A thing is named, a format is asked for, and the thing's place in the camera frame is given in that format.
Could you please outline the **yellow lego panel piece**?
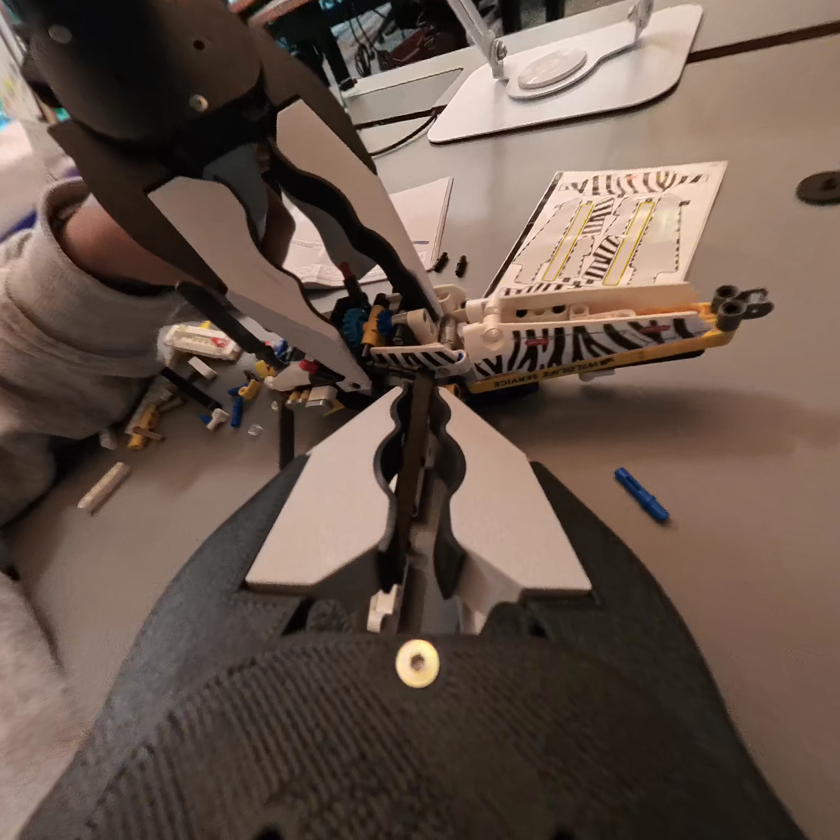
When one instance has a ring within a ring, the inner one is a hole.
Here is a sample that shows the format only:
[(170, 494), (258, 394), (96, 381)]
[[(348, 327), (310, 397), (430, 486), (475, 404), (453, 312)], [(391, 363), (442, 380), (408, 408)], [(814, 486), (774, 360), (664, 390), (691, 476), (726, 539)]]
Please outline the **yellow lego panel piece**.
[(140, 451), (150, 442), (160, 443), (164, 441), (165, 436), (157, 430), (160, 418), (161, 415), (157, 406), (147, 406), (129, 428), (128, 450)]

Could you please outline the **long black lego beam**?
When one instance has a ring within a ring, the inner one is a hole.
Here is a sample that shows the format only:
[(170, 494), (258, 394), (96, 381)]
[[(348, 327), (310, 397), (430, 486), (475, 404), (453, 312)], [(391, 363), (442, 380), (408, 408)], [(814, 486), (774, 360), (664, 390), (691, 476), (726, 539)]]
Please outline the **long black lego beam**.
[(400, 584), (406, 571), (415, 501), (422, 484), (429, 407), (434, 391), (433, 375), (418, 373), (409, 391), (411, 402), (403, 438), (401, 468), (395, 486), (394, 530), (381, 560), (381, 588), (384, 592)]

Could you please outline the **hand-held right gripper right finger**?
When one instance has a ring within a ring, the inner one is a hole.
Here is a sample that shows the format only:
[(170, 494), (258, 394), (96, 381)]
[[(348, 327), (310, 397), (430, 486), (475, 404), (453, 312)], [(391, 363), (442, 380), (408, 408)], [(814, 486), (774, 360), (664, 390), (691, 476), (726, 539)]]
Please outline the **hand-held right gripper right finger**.
[(479, 634), (500, 604), (591, 594), (528, 457), (445, 388), (435, 391), (429, 427), (443, 483), (434, 575), (460, 632)]

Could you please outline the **blue lego pin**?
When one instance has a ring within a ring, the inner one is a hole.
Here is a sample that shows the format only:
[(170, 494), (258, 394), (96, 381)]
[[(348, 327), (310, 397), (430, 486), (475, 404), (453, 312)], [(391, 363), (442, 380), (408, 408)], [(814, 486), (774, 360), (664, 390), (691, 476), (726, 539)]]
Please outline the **blue lego pin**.
[(635, 499), (638, 506), (657, 523), (669, 521), (669, 512), (658, 499), (647, 490), (627, 469), (614, 470), (616, 482), (625, 489), (626, 493)]

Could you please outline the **white tablet stand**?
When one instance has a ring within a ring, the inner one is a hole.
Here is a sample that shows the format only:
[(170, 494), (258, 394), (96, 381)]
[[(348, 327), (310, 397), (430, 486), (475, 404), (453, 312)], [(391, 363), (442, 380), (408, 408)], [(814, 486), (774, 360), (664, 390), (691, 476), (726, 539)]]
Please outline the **white tablet stand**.
[(704, 11), (655, 11), (638, 2), (624, 20), (508, 55), (474, 70), (427, 138), (445, 145), (537, 128), (656, 100), (683, 75)]

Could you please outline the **zebra sticker sheet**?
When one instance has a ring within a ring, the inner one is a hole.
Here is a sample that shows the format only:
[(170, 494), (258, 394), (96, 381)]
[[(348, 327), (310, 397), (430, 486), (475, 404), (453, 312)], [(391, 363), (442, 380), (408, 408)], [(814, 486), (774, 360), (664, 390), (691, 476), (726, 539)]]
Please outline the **zebra sticker sheet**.
[(556, 172), (485, 297), (685, 283), (727, 168)]

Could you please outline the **long white lego beam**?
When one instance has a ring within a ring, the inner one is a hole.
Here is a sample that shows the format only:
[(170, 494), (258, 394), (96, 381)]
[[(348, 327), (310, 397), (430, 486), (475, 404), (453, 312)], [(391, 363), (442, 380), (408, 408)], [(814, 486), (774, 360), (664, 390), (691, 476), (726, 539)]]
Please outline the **long white lego beam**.
[(137, 424), (146, 408), (149, 406), (160, 408), (171, 399), (178, 396), (178, 394), (179, 390), (175, 384), (166, 380), (164, 377), (154, 378), (143, 393), (139, 404), (131, 416), (130, 422), (132, 424)]

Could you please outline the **short white lego beam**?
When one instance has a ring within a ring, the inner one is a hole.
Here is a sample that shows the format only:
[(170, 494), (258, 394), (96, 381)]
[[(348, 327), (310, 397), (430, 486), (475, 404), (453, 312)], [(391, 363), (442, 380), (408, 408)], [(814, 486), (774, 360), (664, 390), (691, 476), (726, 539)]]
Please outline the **short white lego beam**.
[(114, 464), (100, 480), (79, 499), (77, 509), (90, 515), (98, 511), (130, 476), (131, 467), (123, 462)]

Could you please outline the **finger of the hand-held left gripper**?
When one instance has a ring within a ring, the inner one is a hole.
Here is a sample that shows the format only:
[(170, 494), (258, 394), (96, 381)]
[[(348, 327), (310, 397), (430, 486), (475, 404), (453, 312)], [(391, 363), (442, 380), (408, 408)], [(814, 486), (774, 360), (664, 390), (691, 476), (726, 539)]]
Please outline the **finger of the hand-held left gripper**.
[(313, 308), (300, 281), (260, 252), (245, 208), (226, 185), (178, 176), (149, 198), (225, 284), (236, 309), (347, 382), (372, 388), (341, 332)]
[(371, 161), (299, 98), (276, 114), (269, 183), (314, 224), (336, 267), (358, 279), (379, 269), (404, 307), (440, 314), (427, 271)]

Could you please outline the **person's left forearm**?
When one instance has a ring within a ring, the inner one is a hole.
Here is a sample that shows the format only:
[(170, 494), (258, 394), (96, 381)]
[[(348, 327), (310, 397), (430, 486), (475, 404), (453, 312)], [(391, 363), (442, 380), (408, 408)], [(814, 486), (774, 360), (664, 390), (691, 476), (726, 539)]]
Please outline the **person's left forearm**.
[(42, 195), (35, 225), (2, 244), (1, 519), (41, 498), (81, 441), (123, 419), (161, 368), (159, 334), (186, 317), (172, 288), (114, 288), (78, 267), (59, 235), (90, 192)]

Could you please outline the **zebra striped lego helicopter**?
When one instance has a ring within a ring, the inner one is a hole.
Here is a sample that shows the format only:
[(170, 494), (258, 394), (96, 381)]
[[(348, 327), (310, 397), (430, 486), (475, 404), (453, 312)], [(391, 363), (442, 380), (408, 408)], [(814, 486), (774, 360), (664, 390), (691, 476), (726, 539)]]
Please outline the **zebra striped lego helicopter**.
[(399, 383), (426, 372), (467, 396), (577, 375), (688, 360), (728, 344), (745, 323), (774, 309), (763, 287), (724, 285), (703, 301), (683, 278), (655, 272), (638, 279), (628, 265), (620, 279), (589, 270), (561, 280), (514, 282), (509, 267), (484, 297), (468, 299), (455, 284), (434, 287), (442, 314), (403, 303), (395, 290), (375, 298), (350, 286), (329, 320), (358, 362), (378, 381)]

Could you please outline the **lego instruction booklet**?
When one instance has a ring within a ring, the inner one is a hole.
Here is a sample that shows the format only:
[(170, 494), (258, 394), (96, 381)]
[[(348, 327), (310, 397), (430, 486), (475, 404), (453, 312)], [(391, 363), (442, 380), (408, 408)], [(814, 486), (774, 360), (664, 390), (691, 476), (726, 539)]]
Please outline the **lego instruction booklet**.
[[(432, 269), (440, 254), (445, 219), (454, 178), (448, 176), (391, 194), (413, 246), (426, 270)], [(295, 221), (284, 269), (296, 276), (305, 288), (327, 290), (343, 285), (343, 275), (330, 260), (314, 224), (289, 198), (283, 203)]]

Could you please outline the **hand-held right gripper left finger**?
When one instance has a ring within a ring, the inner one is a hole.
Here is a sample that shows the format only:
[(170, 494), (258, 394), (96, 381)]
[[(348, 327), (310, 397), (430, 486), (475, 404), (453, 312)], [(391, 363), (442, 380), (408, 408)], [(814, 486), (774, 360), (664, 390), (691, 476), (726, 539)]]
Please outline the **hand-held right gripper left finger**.
[(245, 577), (250, 590), (373, 596), (396, 523), (382, 457), (396, 440), (405, 387), (394, 387), (316, 445)]

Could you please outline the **person's left hand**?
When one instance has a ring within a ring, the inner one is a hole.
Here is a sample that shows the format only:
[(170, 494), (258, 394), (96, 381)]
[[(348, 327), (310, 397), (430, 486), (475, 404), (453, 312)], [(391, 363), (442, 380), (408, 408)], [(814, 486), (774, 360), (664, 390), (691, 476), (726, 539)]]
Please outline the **person's left hand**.
[(270, 168), (271, 155), (268, 143), (259, 143), (255, 155), (266, 189), (267, 200), (266, 225), (261, 240), (261, 252), (270, 264), (281, 269), (287, 259), (296, 223), (283, 203), (281, 194), (269, 184), (267, 172)]

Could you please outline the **white lego skid assembly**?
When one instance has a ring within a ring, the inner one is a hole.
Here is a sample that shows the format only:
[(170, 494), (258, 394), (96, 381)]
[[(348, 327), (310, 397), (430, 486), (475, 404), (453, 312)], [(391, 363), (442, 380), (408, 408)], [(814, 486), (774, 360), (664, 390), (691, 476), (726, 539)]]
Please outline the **white lego skid assembly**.
[(370, 634), (395, 636), (401, 621), (406, 588), (408, 559), (403, 556), (395, 583), (389, 591), (379, 590), (370, 600), (366, 631)]

